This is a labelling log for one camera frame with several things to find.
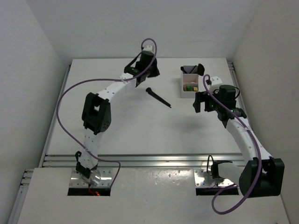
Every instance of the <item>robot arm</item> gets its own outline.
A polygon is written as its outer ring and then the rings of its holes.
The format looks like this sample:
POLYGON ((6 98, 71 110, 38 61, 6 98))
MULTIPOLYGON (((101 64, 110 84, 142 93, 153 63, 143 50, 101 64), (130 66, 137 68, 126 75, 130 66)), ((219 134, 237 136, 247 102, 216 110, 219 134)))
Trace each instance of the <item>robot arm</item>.
MULTIPOLYGON (((213 96, 234 112, 241 121, 249 127, 247 116, 241 108, 236 108, 235 87, 223 85, 219 77, 212 77, 207 80, 210 85, 209 90, 213 96)), ((206 91, 197 92, 193 107, 196 112, 200 112, 200 103, 205 102, 205 111, 216 111, 218 119, 222 121, 224 127, 233 136, 246 162, 245 168, 233 164, 231 161, 215 161, 211 166, 213 178, 228 178, 240 187, 243 195, 250 188, 258 167, 258 156, 255 144, 246 128, 223 107, 216 103, 206 91)), ((284 163, 281 159, 274 159, 270 153, 262 146, 255 137, 261 152, 262 172, 258 182, 249 197, 277 196, 280 194, 282 179, 284 174, 284 163)))
MULTIPOLYGON (((145 70, 154 57, 152 45, 147 45, 140 54, 140 60, 135 67, 131 65, 137 60, 138 56, 130 62, 124 69, 124 73, 119 77, 121 81, 114 82, 106 89, 86 96, 82 113, 82 120, 85 127, 84 145, 93 155, 99 154, 103 133, 111 124, 111 103, 116 101, 119 96, 137 87, 147 77, 160 75, 155 59, 151 67, 141 76, 139 74, 145 70)), ((98 160, 93 158, 86 150, 76 152, 76 170, 86 179, 91 176, 91 170, 96 169, 98 160)))

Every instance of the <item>white wall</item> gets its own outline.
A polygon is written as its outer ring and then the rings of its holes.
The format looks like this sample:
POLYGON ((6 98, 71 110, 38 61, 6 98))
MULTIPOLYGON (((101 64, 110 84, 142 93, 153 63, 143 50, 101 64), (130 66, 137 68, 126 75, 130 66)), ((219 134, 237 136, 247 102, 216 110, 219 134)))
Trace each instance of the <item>white wall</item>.
POLYGON ((38 166, 66 66, 25 0, 0 1, 0 223, 38 166))
POLYGON ((63 61, 135 57, 154 38, 159 57, 231 59, 260 0, 27 0, 63 61))
POLYGON ((263 0, 234 57, 254 131, 285 162, 282 198, 299 220, 299 1, 263 0))

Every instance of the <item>green object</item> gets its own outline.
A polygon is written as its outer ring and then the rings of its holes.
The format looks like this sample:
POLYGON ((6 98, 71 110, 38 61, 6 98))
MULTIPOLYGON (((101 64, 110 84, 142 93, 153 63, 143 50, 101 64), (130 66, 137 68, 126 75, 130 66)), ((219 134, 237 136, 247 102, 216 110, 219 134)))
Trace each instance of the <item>green object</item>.
POLYGON ((193 91, 193 88, 191 86, 186 86, 187 91, 193 91))

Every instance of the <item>table surface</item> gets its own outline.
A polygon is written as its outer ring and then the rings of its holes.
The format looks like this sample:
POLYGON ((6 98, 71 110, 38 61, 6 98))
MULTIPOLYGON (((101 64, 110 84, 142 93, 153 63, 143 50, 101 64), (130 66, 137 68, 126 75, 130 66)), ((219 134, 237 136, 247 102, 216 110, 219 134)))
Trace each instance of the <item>table surface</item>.
MULTIPOLYGON (((131 59, 75 59, 65 88, 85 79, 118 78, 131 59)), ((225 58, 159 58, 161 75, 148 78, 111 105, 112 124, 105 132, 99 154, 230 154, 240 153, 216 112, 195 113, 194 99, 180 98, 180 66, 201 63, 206 74, 233 84, 225 58), (145 92, 151 87, 172 109, 145 92)), ((60 106, 61 121, 80 141, 84 140, 81 114, 88 93, 97 93, 111 82, 93 82, 70 91, 60 106)), ((47 155, 74 155, 79 150, 56 122, 47 155)))
MULTIPOLYGON (((288 224, 280 196, 250 198, 227 215, 196 196, 192 169, 122 168, 111 196, 67 196, 71 168, 36 168, 18 224, 288 224)), ((219 196, 226 210, 241 196, 219 196)))

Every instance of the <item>metal bracket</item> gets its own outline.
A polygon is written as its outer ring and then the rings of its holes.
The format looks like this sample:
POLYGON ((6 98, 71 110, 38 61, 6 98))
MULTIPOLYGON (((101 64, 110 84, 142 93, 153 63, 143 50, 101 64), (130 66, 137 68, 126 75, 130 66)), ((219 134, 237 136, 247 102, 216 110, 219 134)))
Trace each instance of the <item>metal bracket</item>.
MULTIPOLYGON (((100 180, 97 184, 93 184, 93 188, 109 188, 112 181, 112 170, 110 168, 97 169, 100 176, 97 178, 100 180)), ((71 173, 69 188, 88 188, 90 181, 81 176, 74 168, 71 173)))
POLYGON ((193 169, 196 188, 223 188, 233 184, 229 179, 213 179, 206 169, 193 169))

